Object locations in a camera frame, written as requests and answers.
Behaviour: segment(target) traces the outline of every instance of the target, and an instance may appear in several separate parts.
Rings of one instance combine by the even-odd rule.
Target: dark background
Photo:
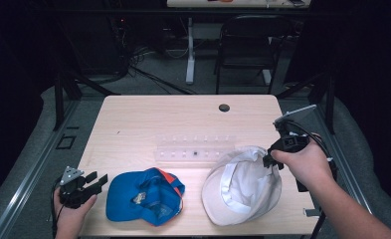
[[[163,7],[164,1],[138,1],[138,4]],[[304,81],[328,69],[335,72],[336,96],[346,104],[367,137],[374,154],[375,172],[391,196],[391,2],[356,2],[352,6],[342,0],[315,0],[310,11],[351,15],[304,22],[287,82]],[[154,32],[158,26],[152,22],[158,21],[136,21],[135,34],[161,51],[161,38],[144,36],[144,31],[138,31],[141,25],[150,22]],[[64,37],[62,33],[49,31],[46,24],[31,14],[23,2],[0,1],[0,185],[38,120],[43,106],[41,92],[54,84],[59,72],[53,48],[60,43],[54,40]],[[123,71],[120,67],[123,52],[116,47],[108,26],[108,22],[103,26],[92,26],[89,22],[86,31],[89,42],[75,39],[83,41],[78,46],[87,49],[80,52],[89,57],[76,57],[74,49],[62,48],[69,66],[83,68],[87,64],[103,73]],[[72,37],[80,36],[73,27],[68,31]],[[92,45],[95,41],[101,44],[99,49]],[[91,57],[93,51],[105,53],[98,55],[99,59],[110,62]]]

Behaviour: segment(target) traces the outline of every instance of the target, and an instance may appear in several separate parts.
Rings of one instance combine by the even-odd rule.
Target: blue baseball cap
[[[118,175],[107,194],[105,214],[111,221],[143,219],[160,226],[183,208],[185,185],[159,168]]]

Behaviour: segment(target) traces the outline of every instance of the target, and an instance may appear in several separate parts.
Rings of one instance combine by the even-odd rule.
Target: desk leg
[[[188,21],[188,68],[186,70],[186,84],[194,84],[194,69],[195,69],[195,56],[194,56],[194,38],[193,38],[193,23],[192,18]]]

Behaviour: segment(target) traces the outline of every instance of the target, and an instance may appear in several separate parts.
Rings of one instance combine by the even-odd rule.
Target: gray floor
[[[285,45],[285,51],[276,76],[273,94],[283,91],[283,78],[290,62],[293,43]],[[182,55],[182,51],[170,51],[173,56]],[[201,43],[196,48],[195,82],[185,84],[187,55],[176,58],[167,54],[147,53],[139,58],[135,65],[151,75],[159,77],[182,88],[190,89],[199,95],[212,95],[215,92],[213,75],[214,42]],[[240,79],[260,82],[251,72],[227,74],[228,81]],[[95,81],[101,76],[92,78]],[[109,90],[123,95],[167,95],[179,94],[161,89],[153,81],[130,70],[123,79],[103,84]],[[5,183],[0,188],[0,238],[49,238],[51,237],[50,189],[53,180],[63,173],[67,165],[78,166],[87,140],[90,136],[98,110],[102,104],[102,95],[93,89],[80,85],[84,96],[79,102],[67,102],[67,118],[62,127],[53,132],[55,125],[54,90],[48,89],[42,94],[45,101],[40,120],[30,136],[28,143],[19,156]],[[223,88],[223,93],[263,94],[264,88]],[[291,111],[308,102],[305,96],[308,89],[280,100],[282,111]],[[334,112],[336,135],[329,134],[322,124],[322,110],[304,119],[302,124],[309,130],[324,136],[330,150],[339,163],[339,184],[354,198],[369,208],[378,218],[391,227],[391,198],[379,187],[373,174],[372,154],[359,127],[352,120],[348,110],[337,101]],[[70,149],[56,149],[61,137],[72,136],[75,139]],[[274,236],[272,238],[298,238],[299,236]],[[336,238],[332,227],[325,223],[319,238]]]

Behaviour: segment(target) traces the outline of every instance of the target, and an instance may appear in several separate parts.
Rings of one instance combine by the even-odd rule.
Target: white desk
[[[220,104],[230,110],[219,111]],[[272,122],[281,116],[273,96],[117,96],[107,97],[100,109],[79,169],[108,174],[98,201],[89,212],[83,236],[208,236],[310,234],[316,218],[308,193],[297,192],[294,177],[281,171],[283,191],[278,205],[266,215],[236,226],[220,227],[208,218],[201,190],[214,162],[166,163],[155,161],[156,137],[165,134],[230,135],[235,146],[268,148],[278,138]],[[183,211],[160,227],[143,220],[111,222],[105,216],[110,182],[119,174],[158,166],[186,185]]]
[[[303,0],[302,7],[308,8],[311,0]],[[208,0],[167,0],[167,7],[171,8],[295,8],[289,0],[233,0],[233,2]],[[186,84],[194,83],[195,54],[193,51],[193,22],[188,21],[188,67],[186,70]]]

